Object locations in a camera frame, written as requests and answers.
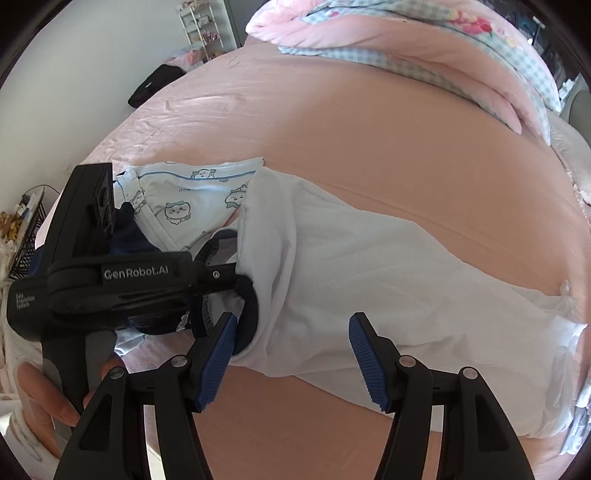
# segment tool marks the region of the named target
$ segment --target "pink fabric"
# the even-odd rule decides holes
[[[118,173],[257,156],[356,208],[417,222],[501,280],[558,294],[568,279],[588,318],[591,235],[552,150],[472,102],[373,67],[249,42],[157,93],[86,162]],[[189,343],[151,338],[125,360],[157,367]],[[362,480],[375,474],[390,420],[296,378],[230,368],[197,425],[216,479]],[[523,439],[537,480],[556,480],[570,462],[560,441]],[[438,442],[433,434],[428,480]]]
[[[474,45],[436,26],[407,18],[337,15],[317,24],[308,24],[299,18],[319,3],[319,0],[271,0],[252,17],[246,31],[281,47],[361,48],[406,59],[449,79],[487,104],[515,132],[521,133],[521,127],[515,126],[519,117],[533,133],[545,136],[538,112],[524,85]],[[504,32],[506,28],[522,38],[519,32],[511,31],[509,22],[476,0],[441,3],[450,3],[452,7],[460,4],[470,13],[480,12],[482,7],[500,25],[497,30]],[[521,45],[521,38],[514,40],[515,43]],[[543,64],[535,50],[533,56]],[[544,70],[550,75],[545,65]]]
[[[478,0],[436,0],[436,2],[439,5],[445,5],[446,7],[454,8],[458,11],[470,12],[477,16],[480,20],[485,19],[489,25],[491,25],[492,31],[505,37],[507,42],[514,42],[520,48],[529,53],[530,57],[534,59],[534,61],[541,67],[543,67],[548,80],[554,83],[554,77],[552,77],[552,74],[544,63],[544,60],[542,60],[534,46],[527,43],[527,39],[521,34],[521,32],[495,11],[480,3]],[[558,96],[558,87],[556,87],[556,96]]]

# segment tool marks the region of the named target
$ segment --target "pillow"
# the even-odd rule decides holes
[[[591,205],[591,147],[583,136],[556,113],[548,111],[550,144],[570,170],[583,201]]]

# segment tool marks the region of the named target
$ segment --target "floral pattern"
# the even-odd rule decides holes
[[[478,35],[488,33],[492,36],[493,25],[486,18],[470,15],[461,10],[452,9],[449,15],[449,23],[458,25],[464,33]]]
[[[507,45],[509,45],[511,48],[515,48],[515,47],[519,46],[519,44],[517,43],[517,40],[514,39],[513,37],[510,37],[509,35],[507,35],[505,37],[505,41],[507,42]]]

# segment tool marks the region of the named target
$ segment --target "blue trim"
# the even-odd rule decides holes
[[[217,391],[222,383],[223,376],[226,373],[226,368],[228,368],[228,363],[230,363],[230,358],[234,351],[237,329],[238,320],[233,314],[230,314],[228,322],[224,325],[222,333],[201,370],[199,395],[195,399],[195,403],[201,411],[205,410],[205,407],[216,398]]]
[[[211,179],[192,179],[189,177],[183,177],[182,175],[178,175],[176,173],[172,173],[171,171],[149,171],[148,173],[144,173],[143,175],[138,175],[138,180],[144,178],[147,175],[156,175],[159,173],[163,173],[166,175],[172,175],[173,177],[177,177],[178,179],[183,179],[183,180],[194,180],[194,181],[212,181],[212,180],[226,180],[226,179],[237,179],[239,177],[244,177],[246,175],[252,175],[254,173],[256,173],[256,170],[252,170],[252,171],[247,171],[245,173],[241,173],[239,175],[230,175],[229,177],[213,177]]]
[[[377,403],[382,411],[386,411],[391,403],[386,387],[386,372],[357,315],[349,319],[349,342],[372,402]]]

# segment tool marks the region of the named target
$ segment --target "human hand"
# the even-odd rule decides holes
[[[101,368],[100,377],[104,378],[113,367],[124,366],[121,358],[113,354]],[[61,452],[57,446],[51,418],[57,418],[62,423],[74,427],[80,419],[80,414],[51,380],[33,364],[19,364],[15,369],[15,380],[28,427],[53,456],[60,458]],[[93,394],[94,391],[85,397],[84,407],[88,405]]]

